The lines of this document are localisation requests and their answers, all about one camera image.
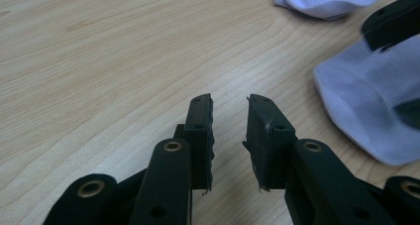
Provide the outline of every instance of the wood grain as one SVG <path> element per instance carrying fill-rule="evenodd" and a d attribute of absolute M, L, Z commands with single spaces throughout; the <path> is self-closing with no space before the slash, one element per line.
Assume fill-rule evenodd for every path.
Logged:
<path fill-rule="evenodd" d="M 312 80 L 392 1 L 329 22 L 272 0 L 0 0 L 0 223 L 41 224 L 77 178 L 145 168 L 203 93 L 215 101 L 216 159 L 213 190 L 194 192 L 193 224 L 291 224 L 283 191 L 259 192 L 241 145 L 251 93 L 357 177 L 420 177 L 420 163 L 389 167 L 347 139 Z"/>

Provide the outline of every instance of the tabletop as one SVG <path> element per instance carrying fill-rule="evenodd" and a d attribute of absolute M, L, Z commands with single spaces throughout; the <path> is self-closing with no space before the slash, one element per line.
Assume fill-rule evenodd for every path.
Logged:
<path fill-rule="evenodd" d="M 146 168 L 205 93 L 214 182 L 194 191 L 192 224 L 292 223 L 284 191 L 259 190 L 242 146 L 252 93 L 356 177 L 420 177 L 420 162 L 387 166 L 342 134 L 313 82 L 313 68 L 361 40 L 364 20 L 392 1 L 324 21 L 273 0 L 0 0 L 0 223 L 42 224 L 76 179 Z"/>

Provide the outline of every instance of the light wood surface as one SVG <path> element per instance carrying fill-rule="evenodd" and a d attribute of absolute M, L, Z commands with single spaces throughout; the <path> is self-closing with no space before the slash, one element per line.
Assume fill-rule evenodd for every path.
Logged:
<path fill-rule="evenodd" d="M 144 169 L 203 93 L 216 158 L 213 190 L 194 192 L 193 224 L 291 224 L 283 191 L 259 191 L 241 144 L 251 93 L 359 178 L 420 177 L 420 163 L 386 166 L 346 138 L 312 79 L 392 1 L 321 21 L 273 0 L 0 0 L 0 224 L 43 223 L 89 173 L 121 181 Z"/>

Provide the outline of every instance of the wooden table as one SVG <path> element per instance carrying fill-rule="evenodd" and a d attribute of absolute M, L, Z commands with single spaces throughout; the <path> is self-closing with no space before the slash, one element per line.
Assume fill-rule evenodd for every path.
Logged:
<path fill-rule="evenodd" d="M 321 21 L 273 0 L 0 0 L 0 224 L 41 224 L 81 176 L 144 169 L 203 93 L 214 99 L 216 158 L 213 190 L 194 192 L 193 224 L 291 224 L 283 191 L 259 191 L 241 144 L 251 93 L 361 179 L 420 177 L 420 163 L 386 166 L 345 137 L 312 77 L 392 1 Z"/>

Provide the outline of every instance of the metal ring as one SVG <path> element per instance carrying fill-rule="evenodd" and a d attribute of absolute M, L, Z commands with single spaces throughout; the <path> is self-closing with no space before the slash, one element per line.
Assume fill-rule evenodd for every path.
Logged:
<path fill-rule="evenodd" d="M 176 152 L 182 148 L 182 145 L 178 142 L 168 142 L 163 148 L 167 152 Z"/>
<path fill-rule="evenodd" d="M 400 183 L 402 190 L 410 194 L 413 197 L 420 199 L 420 185 L 408 180 L 404 180 Z"/>
<path fill-rule="evenodd" d="M 100 193 L 105 187 L 102 180 L 95 179 L 85 182 L 77 189 L 77 195 L 82 198 L 92 197 Z"/>
<path fill-rule="evenodd" d="M 303 146 L 305 147 L 306 150 L 314 152 L 314 153 L 319 153 L 322 151 L 322 147 L 313 142 L 306 142 Z"/>

